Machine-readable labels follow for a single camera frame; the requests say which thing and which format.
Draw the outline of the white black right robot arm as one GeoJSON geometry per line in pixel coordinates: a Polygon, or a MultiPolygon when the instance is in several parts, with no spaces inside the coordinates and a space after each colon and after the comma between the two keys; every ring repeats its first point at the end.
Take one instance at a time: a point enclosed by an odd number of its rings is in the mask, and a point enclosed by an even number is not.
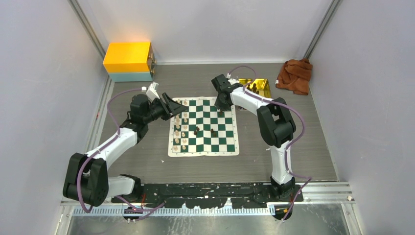
{"type": "Polygon", "coordinates": [[[215,106],[227,110],[239,106],[256,115],[262,139],[270,147],[272,158],[272,196],[284,201],[290,196],[295,185],[291,170],[291,147],[296,125],[282,98],[270,99],[249,91],[234,79],[223,74],[212,79],[218,92],[215,106]]]}

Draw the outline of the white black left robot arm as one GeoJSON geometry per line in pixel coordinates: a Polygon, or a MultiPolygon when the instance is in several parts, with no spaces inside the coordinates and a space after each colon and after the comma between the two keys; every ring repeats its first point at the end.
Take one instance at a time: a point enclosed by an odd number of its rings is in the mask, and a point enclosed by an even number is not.
{"type": "Polygon", "coordinates": [[[110,166],[128,149],[137,145],[147,134],[149,123],[169,120],[185,112],[182,105],[166,93],[160,98],[149,98],[146,94],[132,97],[127,118],[112,137],[99,147],[85,154],[74,153],[63,185],[63,196],[76,200],[88,212],[86,205],[100,206],[107,198],[137,202],[143,195],[141,180],[138,177],[121,174],[109,177],[110,166]]]}

